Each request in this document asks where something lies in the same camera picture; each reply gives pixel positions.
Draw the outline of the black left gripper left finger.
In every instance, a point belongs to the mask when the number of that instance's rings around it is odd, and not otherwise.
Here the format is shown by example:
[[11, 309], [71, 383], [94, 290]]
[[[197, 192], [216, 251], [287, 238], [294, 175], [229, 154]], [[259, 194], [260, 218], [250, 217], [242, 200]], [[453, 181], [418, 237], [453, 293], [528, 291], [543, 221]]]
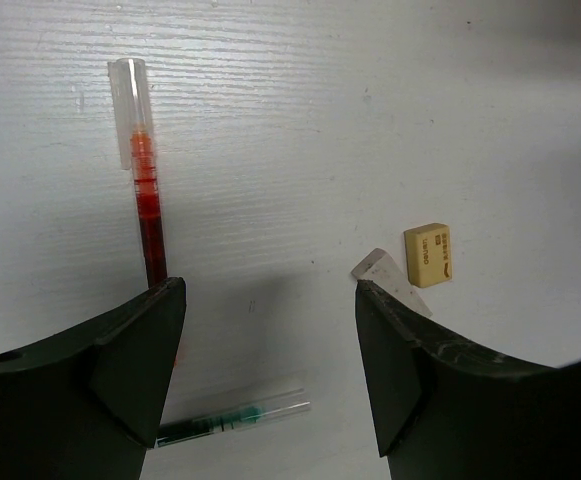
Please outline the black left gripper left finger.
[[123, 305], [0, 354], [0, 479], [137, 479], [186, 312], [168, 278]]

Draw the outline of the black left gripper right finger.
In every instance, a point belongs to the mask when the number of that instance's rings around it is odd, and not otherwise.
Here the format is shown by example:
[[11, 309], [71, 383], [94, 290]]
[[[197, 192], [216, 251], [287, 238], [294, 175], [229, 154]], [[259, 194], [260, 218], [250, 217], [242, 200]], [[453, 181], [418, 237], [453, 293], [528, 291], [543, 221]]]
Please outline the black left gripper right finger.
[[394, 479], [581, 479], [581, 361], [542, 366], [471, 341], [371, 281], [355, 318]]

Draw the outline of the green gel pen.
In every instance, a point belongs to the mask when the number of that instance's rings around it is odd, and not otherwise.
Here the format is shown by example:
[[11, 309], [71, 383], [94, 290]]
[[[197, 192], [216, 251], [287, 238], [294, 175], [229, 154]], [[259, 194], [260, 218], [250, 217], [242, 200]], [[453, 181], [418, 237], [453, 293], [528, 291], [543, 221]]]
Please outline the green gel pen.
[[293, 372], [226, 392], [200, 397], [183, 418], [159, 427], [155, 448], [230, 431], [255, 428], [311, 409], [306, 373]]

